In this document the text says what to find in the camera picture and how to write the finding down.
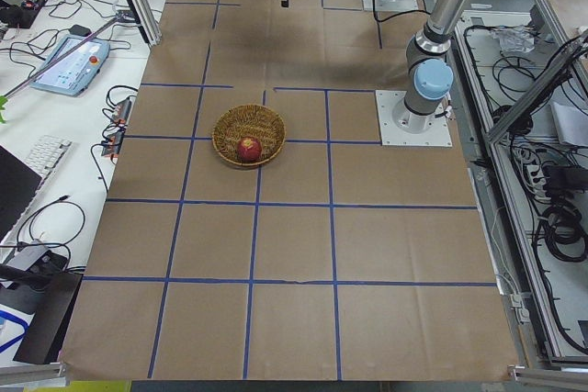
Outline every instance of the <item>wicker basket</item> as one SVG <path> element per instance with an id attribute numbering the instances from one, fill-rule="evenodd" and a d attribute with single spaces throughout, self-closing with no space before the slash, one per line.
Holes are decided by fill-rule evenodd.
<path id="1" fill-rule="evenodd" d="M 243 137 L 261 142 L 261 157 L 256 162 L 242 162 L 237 145 Z M 214 150 L 227 162 L 240 167 L 256 167 L 273 160 L 286 139 L 282 117 L 268 107 L 243 105 L 229 110 L 219 118 L 212 131 Z"/>

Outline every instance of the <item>white table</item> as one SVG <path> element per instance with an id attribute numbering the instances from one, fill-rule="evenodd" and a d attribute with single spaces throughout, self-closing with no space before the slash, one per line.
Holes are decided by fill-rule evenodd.
<path id="1" fill-rule="evenodd" d="M 105 1 L 126 5 L 126 0 Z M 163 11 L 165 0 L 149 0 L 149 2 L 152 9 Z M 112 13 L 112 9 L 107 5 L 96 5 L 96 7 L 103 14 Z M 70 11 L 71 9 L 68 11 L 64 7 L 59 10 L 59 13 L 67 15 Z M 21 30 L 16 36 L 14 30 L 7 33 L 7 39 L 14 38 L 9 41 L 0 41 L 0 48 L 9 47 L 14 41 L 28 41 L 45 29 L 70 28 L 78 24 L 94 30 L 106 21 L 88 7 L 84 7 L 68 19 L 49 17 L 49 8 L 43 8 L 31 29 Z M 116 28 L 113 39 L 129 41 L 132 49 L 110 52 L 100 73 L 87 90 L 77 97 L 69 97 L 27 88 L 14 95 L 6 104 L 3 116 L 7 122 L 0 125 L 0 145 L 20 159 L 27 157 L 35 142 L 43 135 L 52 135 L 73 142 L 73 146 L 58 165 L 56 172 L 42 187 L 29 211 L 32 212 L 63 195 L 69 195 L 71 201 L 84 209 L 86 215 L 84 229 L 69 244 L 72 250 L 70 266 L 85 265 L 106 199 L 105 188 L 98 180 L 98 170 L 90 156 L 90 146 L 101 141 L 102 130 L 108 124 L 101 112 L 106 103 L 107 90 L 115 84 L 139 87 L 150 52 L 136 28 Z M 20 58 L 20 60 L 34 65 L 40 64 L 39 60 L 32 57 Z M 27 77 L 29 71 L 27 67 L 10 62 L 6 51 L 0 52 L 0 92 L 5 93 L 20 83 Z M 112 98 L 114 102 L 118 102 L 130 94 L 132 91 L 120 89 L 112 93 Z M 109 183 L 114 172 L 114 164 L 109 159 L 101 158 L 98 148 L 95 151 Z M 44 241 L 66 241 L 71 238 L 80 225 L 80 213 L 66 205 L 52 207 L 50 211 L 51 213 L 49 211 L 47 213 L 48 216 L 39 217 L 38 222 L 35 223 L 35 232 L 43 232 L 41 238 Z M 10 242 L 12 239 L 8 236 L 6 240 Z M 27 322 L 32 319 L 32 316 L 10 308 L 0 308 Z M 0 343 L 11 340 L 20 331 L 18 325 L 7 322 L 0 333 Z M 0 366 L 18 365 L 12 361 L 16 350 L 17 345 L 13 345 L 0 353 Z"/>

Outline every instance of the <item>red apple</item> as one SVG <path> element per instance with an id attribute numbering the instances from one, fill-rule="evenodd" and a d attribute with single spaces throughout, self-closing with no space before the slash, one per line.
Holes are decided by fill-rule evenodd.
<path id="1" fill-rule="evenodd" d="M 254 137 L 243 137 L 237 144 L 237 156 L 242 162 L 256 162 L 261 157 L 261 142 Z"/>

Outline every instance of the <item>white keyboard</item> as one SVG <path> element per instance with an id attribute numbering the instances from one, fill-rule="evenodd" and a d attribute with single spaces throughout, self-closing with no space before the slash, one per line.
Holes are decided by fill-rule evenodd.
<path id="1" fill-rule="evenodd" d="M 57 167 L 63 155 L 68 151 L 72 142 L 61 138 L 44 135 L 39 138 L 25 159 L 25 164 L 40 174 L 41 187 Z"/>

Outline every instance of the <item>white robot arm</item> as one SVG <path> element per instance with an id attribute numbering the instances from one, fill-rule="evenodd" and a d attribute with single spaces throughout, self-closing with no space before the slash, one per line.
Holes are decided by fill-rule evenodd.
<path id="1" fill-rule="evenodd" d="M 453 72 L 443 59 L 468 1 L 437 0 L 423 29 L 408 43 L 410 86 L 404 100 L 394 109 L 394 121 L 408 132 L 420 133 L 428 128 L 437 105 L 453 84 Z M 288 0 L 282 0 L 282 5 L 288 7 Z"/>

